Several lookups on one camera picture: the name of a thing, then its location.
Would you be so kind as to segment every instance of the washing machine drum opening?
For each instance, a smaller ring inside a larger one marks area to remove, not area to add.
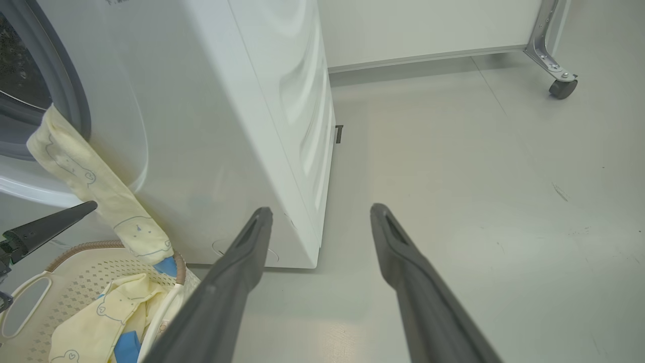
[[[34,160],[27,139],[52,103],[88,139],[90,118],[83,88],[53,28],[36,2],[2,2],[0,155]]]

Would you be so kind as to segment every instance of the basket hole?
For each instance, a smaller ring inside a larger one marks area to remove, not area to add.
[[[32,311],[40,302],[41,297],[49,288],[49,285],[49,279],[40,279],[27,287],[16,298],[14,304],[5,312],[5,322],[2,326],[2,335],[4,337],[12,337],[20,332],[26,321],[31,317]]]

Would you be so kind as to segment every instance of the metal leg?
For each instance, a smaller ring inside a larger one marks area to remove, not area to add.
[[[526,46],[524,53],[556,79],[551,89],[549,89],[549,92],[556,98],[564,99],[577,86],[578,76],[562,68],[546,50],[546,32],[549,29],[551,20],[553,20],[558,2],[559,0],[542,0],[542,7],[537,16],[537,22],[535,23],[533,34],[531,34],[531,40]]]

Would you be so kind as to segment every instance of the brown basket rim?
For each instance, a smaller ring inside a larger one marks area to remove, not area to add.
[[[108,248],[124,249],[125,246],[119,240],[87,242],[85,244],[80,244],[78,246],[72,247],[62,255],[58,256],[54,261],[52,261],[51,264],[49,264],[49,266],[47,266],[45,271],[49,273],[53,273],[57,267],[59,267],[68,258],[72,257],[77,253],[87,251],[90,249],[108,249]],[[186,283],[186,262],[184,261],[184,258],[177,251],[175,251],[175,253],[172,255],[172,258],[174,258],[175,263],[177,264],[176,282],[180,285],[183,285]]]

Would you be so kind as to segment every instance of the blue fabric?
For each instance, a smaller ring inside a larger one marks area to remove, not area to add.
[[[133,330],[121,334],[114,347],[114,357],[117,359],[117,363],[137,363],[140,351],[141,343],[139,343],[137,332]]]
[[[177,277],[177,263],[172,257],[166,257],[163,261],[153,266],[155,270],[172,277]]]

